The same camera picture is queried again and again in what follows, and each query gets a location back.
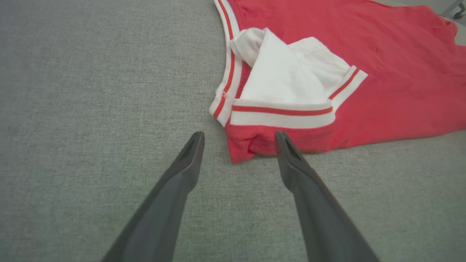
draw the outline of red garment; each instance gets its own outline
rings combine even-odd
[[[227,50],[230,66],[211,113],[225,124],[232,162],[275,154],[276,130],[285,131],[300,151],[324,152],[466,129],[466,47],[455,44],[455,23],[430,8],[390,7],[370,0],[225,1],[216,3],[225,28],[236,22],[239,30],[269,28],[286,44],[313,36],[369,75],[329,125],[232,125],[230,100],[240,98],[251,68],[239,66]],[[233,34],[230,30],[226,35],[232,39]],[[238,68],[236,83],[233,73]]]

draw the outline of gray cloth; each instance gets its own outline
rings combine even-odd
[[[0,261],[98,261],[185,141],[206,149],[174,261],[305,261],[274,157],[232,164],[207,110],[212,0],[0,2]],[[307,154],[383,261],[466,256],[466,132]]]

